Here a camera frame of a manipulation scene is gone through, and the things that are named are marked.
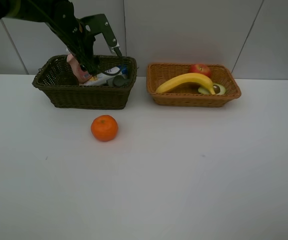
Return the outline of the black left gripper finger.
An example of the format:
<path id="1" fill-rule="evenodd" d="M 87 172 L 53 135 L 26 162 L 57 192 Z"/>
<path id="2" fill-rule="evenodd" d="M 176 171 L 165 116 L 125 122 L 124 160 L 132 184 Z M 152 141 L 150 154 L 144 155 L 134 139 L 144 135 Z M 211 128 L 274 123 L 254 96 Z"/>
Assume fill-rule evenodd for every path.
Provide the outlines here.
<path id="1" fill-rule="evenodd" d="M 84 56 L 80 58 L 80 68 L 83 72 L 95 75 L 99 72 L 99 56 Z"/>

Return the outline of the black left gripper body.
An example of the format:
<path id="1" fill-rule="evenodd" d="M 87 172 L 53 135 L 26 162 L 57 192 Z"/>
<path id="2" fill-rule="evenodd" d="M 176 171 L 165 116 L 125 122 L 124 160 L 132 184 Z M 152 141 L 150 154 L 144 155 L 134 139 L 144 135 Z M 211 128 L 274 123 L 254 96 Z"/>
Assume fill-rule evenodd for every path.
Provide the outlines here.
<path id="1" fill-rule="evenodd" d="M 94 56 L 93 37 L 85 27 L 65 27 L 65 45 L 78 60 Z"/>

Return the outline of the dark green left robot arm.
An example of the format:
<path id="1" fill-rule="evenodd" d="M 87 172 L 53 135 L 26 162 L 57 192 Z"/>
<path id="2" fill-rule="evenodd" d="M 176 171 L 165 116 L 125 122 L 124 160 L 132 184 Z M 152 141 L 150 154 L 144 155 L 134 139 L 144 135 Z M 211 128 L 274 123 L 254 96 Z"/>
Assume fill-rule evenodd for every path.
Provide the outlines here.
<path id="1" fill-rule="evenodd" d="M 99 72 L 99 58 L 93 53 L 95 36 L 104 14 L 77 18 L 74 5 L 68 0 L 0 0 L 0 20 L 12 18 L 45 23 L 66 45 L 84 71 Z"/>

